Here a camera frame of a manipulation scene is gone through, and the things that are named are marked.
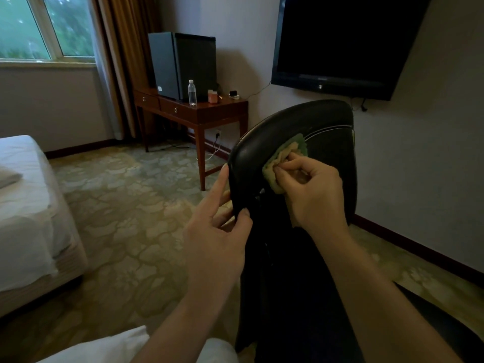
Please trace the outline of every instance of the right hand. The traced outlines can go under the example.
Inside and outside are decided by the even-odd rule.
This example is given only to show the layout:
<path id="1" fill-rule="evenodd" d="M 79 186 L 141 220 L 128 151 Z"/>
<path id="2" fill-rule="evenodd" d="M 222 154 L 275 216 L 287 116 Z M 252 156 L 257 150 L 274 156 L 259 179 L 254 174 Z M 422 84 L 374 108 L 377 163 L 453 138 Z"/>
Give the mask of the right hand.
<path id="1" fill-rule="evenodd" d="M 289 161 L 274 167 L 277 183 L 287 192 L 297 221 L 308 232 L 323 232 L 325 238 L 348 232 L 343 182 L 338 170 L 315 159 L 290 153 Z M 311 179 L 297 182 L 288 170 L 305 171 Z"/>

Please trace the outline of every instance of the glass pane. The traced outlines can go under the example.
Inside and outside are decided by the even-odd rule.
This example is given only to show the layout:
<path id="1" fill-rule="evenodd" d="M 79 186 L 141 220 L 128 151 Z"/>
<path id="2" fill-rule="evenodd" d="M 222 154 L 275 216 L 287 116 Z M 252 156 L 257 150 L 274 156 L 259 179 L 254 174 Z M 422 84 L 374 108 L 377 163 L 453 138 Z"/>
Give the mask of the glass pane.
<path id="1" fill-rule="evenodd" d="M 50 59 L 27 0 L 0 0 L 0 58 Z"/>
<path id="2" fill-rule="evenodd" d="M 94 56 L 86 0 L 45 0 L 64 56 Z"/>

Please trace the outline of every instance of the black leather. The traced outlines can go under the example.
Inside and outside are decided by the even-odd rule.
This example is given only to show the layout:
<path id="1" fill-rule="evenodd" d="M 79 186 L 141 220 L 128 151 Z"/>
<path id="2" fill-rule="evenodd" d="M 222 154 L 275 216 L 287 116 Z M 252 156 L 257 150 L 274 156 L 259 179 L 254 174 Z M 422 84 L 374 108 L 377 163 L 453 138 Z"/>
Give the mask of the black leather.
<path id="1" fill-rule="evenodd" d="M 284 197 L 275 195 L 262 167 L 275 150 L 301 133 L 311 158 L 335 166 L 343 180 L 345 215 L 356 208 L 353 112 L 336 100 L 282 110 L 252 128 L 233 148 L 228 165 L 234 212 L 254 220 L 241 276 L 236 350 L 257 341 L 256 361 L 363 361 L 335 284 L 309 235 L 292 228 Z M 465 362 L 484 343 L 462 323 L 401 288 Z"/>

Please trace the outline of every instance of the desk drawer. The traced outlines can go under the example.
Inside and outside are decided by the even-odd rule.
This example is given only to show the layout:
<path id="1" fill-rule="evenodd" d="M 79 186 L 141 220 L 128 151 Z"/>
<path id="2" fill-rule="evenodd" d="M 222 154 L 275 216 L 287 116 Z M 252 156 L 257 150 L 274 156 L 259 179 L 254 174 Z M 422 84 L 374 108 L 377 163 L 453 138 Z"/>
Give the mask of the desk drawer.
<path id="1" fill-rule="evenodd" d="M 158 103 L 158 97 L 143 94 L 139 91 L 135 91 L 135 104 L 147 109 L 160 110 L 160 104 Z"/>
<path id="2" fill-rule="evenodd" d="M 183 104 L 160 99 L 160 109 L 168 115 L 197 123 L 197 110 Z"/>

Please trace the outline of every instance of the black device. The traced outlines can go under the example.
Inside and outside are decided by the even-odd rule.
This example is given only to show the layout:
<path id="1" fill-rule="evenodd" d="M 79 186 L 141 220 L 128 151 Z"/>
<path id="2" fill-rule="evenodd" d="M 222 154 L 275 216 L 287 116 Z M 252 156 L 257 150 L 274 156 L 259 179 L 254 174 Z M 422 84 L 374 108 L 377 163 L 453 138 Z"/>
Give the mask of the black device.
<path id="1" fill-rule="evenodd" d="M 149 33 L 149 47 L 158 94 L 188 100 L 188 80 L 197 89 L 197 101 L 208 100 L 208 90 L 217 90 L 215 37 L 182 33 Z"/>
<path id="2" fill-rule="evenodd" d="M 389 101 L 430 0 L 280 0 L 272 84 Z"/>

